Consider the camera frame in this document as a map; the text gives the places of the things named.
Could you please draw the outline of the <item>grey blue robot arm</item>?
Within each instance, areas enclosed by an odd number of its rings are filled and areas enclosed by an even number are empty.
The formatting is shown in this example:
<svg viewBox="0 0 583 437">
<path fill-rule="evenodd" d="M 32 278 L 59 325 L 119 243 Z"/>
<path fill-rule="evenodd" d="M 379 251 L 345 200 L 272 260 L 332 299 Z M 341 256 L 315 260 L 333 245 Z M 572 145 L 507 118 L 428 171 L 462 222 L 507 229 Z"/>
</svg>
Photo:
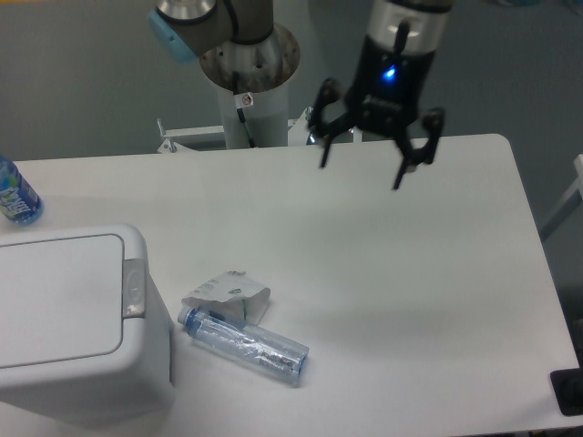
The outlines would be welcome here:
<svg viewBox="0 0 583 437">
<path fill-rule="evenodd" d="M 420 164 L 430 165 L 442 135 L 445 111 L 421 115 L 418 100 L 445 29 L 450 1 L 376 1 L 354 81 L 346 91 L 326 79 L 308 127 L 324 142 L 356 127 L 390 138 L 402 155 L 394 186 Z M 158 39 L 178 58 L 201 57 L 223 43 L 260 46 L 275 34 L 270 1 L 158 1 L 148 15 Z"/>
</svg>

